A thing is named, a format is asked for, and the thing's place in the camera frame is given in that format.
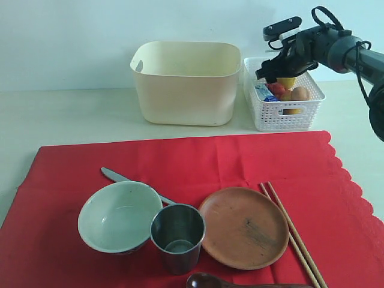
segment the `stainless steel cup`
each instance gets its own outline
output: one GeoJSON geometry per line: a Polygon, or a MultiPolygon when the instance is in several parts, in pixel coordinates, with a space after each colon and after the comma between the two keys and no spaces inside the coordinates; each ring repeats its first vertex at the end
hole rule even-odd
{"type": "Polygon", "coordinates": [[[196,266],[204,236],[204,218],[187,204],[164,207],[151,224],[152,242],[167,270],[175,275],[188,273],[196,266]]]}

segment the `white table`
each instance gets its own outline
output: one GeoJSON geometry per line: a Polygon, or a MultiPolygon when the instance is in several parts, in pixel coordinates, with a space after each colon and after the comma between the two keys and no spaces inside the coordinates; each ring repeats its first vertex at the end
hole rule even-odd
{"type": "MultiPolygon", "coordinates": [[[[311,130],[327,130],[344,168],[374,214],[384,219],[384,142],[372,132],[356,81],[320,82],[327,96],[311,130]]],[[[46,145],[253,134],[239,89],[233,119],[220,127],[155,125],[139,110],[134,89],[8,92],[0,94],[0,223],[37,150],[46,145]]]]}

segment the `wooden plate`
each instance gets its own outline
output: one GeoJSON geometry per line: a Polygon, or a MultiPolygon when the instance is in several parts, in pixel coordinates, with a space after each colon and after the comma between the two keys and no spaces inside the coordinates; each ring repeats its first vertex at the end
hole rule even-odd
{"type": "Polygon", "coordinates": [[[232,268],[266,267],[285,252],[289,229],[279,207],[261,193],[231,187],[215,192],[200,205],[206,221],[203,248],[232,268]]]}

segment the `knife blade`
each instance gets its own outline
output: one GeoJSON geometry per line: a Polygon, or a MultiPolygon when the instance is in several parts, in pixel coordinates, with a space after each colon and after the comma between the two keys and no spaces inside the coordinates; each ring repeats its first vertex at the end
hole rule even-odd
{"type": "MultiPolygon", "coordinates": [[[[119,173],[116,173],[115,171],[110,170],[108,168],[102,167],[100,170],[105,177],[107,177],[108,179],[111,179],[112,181],[115,181],[115,182],[132,181],[131,179],[128,179],[127,177],[124,177],[119,173]]],[[[161,201],[163,201],[164,203],[167,203],[168,205],[176,204],[176,202],[168,199],[167,197],[164,197],[163,195],[160,195],[160,194],[158,195],[160,196],[161,201]]]]}

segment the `wooden chopstick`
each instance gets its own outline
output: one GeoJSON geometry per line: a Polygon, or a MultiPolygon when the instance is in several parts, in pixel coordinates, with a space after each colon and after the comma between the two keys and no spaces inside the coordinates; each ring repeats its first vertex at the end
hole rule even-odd
{"type": "Polygon", "coordinates": [[[304,257],[305,259],[307,260],[313,274],[315,275],[315,277],[317,278],[317,280],[319,281],[319,284],[321,286],[321,288],[328,288],[328,286],[326,285],[320,271],[318,270],[316,264],[314,263],[310,253],[308,252],[306,246],[304,245],[298,231],[296,230],[296,227],[295,225],[293,225],[293,222],[292,220],[290,219],[287,211],[285,210],[282,202],[280,201],[280,199],[278,198],[272,184],[270,182],[268,182],[268,185],[269,185],[269,188],[271,189],[271,192],[272,194],[274,195],[275,199],[276,199],[276,202],[277,202],[277,205],[280,207],[281,211],[284,213],[286,219],[287,219],[287,222],[288,222],[288,225],[289,225],[289,228],[291,229],[292,233],[293,233],[293,236],[295,237],[296,241],[298,242],[298,246],[299,248],[301,249],[301,251],[303,252],[304,254],[304,257]]]}
{"type": "MultiPolygon", "coordinates": [[[[262,183],[260,183],[260,187],[262,188],[265,196],[268,197],[270,200],[272,200],[270,195],[268,194],[267,190],[265,189],[265,187],[264,187],[264,185],[262,183]]],[[[296,241],[292,237],[291,233],[289,233],[289,241],[293,245],[293,249],[295,249],[296,254],[298,255],[302,265],[304,266],[305,271],[307,272],[307,274],[308,274],[309,278],[311,279],[311,281],[312,281],[313,285],[315,286],[315,288],[322,288],[320,286],[319,282],[317,282],[316,277],[314,276],[311,268],[309,267],[307,261],[305,260],[304,256],[302,255],[302,253],[301,253],[301,251],[300,251],[296,241]]]]}

